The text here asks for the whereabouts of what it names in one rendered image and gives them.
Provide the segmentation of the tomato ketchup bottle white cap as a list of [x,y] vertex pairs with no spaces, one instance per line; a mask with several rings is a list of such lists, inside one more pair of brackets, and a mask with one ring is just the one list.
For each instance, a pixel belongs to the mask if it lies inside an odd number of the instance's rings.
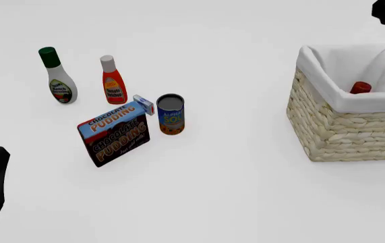
[[115,60],[111,55],[100,58],[102,66],[102,84],[107,102],[112,105],[122,105],[127,102],[127,91],[121,74],[115,66]]

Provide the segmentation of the small white and blue box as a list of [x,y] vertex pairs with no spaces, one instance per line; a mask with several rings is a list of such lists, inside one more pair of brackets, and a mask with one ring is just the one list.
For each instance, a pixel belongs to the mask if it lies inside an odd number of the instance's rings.
[[141,97],[138,94],[135,94],[133,96],[133,99],[135,102],[139,103],[139,105],[142,106],[145,113],[147,113],[148,115],[154,115],[154,104],[153,103],[151,103],[147,99],[144,99],[143,97]]

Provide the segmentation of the bbq sauce bottle red cap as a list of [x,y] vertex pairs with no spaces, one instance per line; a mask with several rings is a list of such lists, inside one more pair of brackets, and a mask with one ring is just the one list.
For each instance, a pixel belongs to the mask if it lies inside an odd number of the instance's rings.
[[356,82],[352,86],[350,93],[354,95],[358,95],[361,93],[371,92],[372,86],[367,82]]

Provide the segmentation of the white cloth basket liner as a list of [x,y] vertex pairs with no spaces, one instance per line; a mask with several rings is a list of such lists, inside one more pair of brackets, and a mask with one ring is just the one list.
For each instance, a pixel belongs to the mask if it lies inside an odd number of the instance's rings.
[[[297,67],[313,95],[339,113],[385,113],[385,44],[303,46]],[[371,92],[351,94],[356,82]]]

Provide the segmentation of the ranch dressing bottle green cap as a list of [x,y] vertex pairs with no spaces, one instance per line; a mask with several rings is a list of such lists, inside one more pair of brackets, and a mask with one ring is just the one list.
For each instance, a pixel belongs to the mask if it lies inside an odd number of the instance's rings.
[[56,101],[63,105],[74,103],[78,97],[77,86],[64,70],[55,48],[41,48],[38,54],[47,69],[49,89]]

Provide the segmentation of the woven wicker basket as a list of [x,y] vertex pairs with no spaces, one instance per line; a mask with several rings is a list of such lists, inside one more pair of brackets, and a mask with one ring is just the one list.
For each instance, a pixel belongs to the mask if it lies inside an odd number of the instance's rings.
[[295,70],[287,117],[311,161],[385,160],[385,113],[338,113]]

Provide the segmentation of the alphabet soup can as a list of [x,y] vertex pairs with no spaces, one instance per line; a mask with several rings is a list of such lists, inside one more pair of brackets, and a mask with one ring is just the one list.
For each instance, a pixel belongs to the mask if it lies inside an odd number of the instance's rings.
[[177,135],[185,127],[184,99],[178,94],[164,94],[156,101],[160,131]]

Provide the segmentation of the chocolate pudding box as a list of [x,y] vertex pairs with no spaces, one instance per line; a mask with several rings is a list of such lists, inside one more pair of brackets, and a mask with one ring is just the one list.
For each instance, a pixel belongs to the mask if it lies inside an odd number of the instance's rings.
[[133,101],[77,125],[97,167],[150,141],[146,111]]

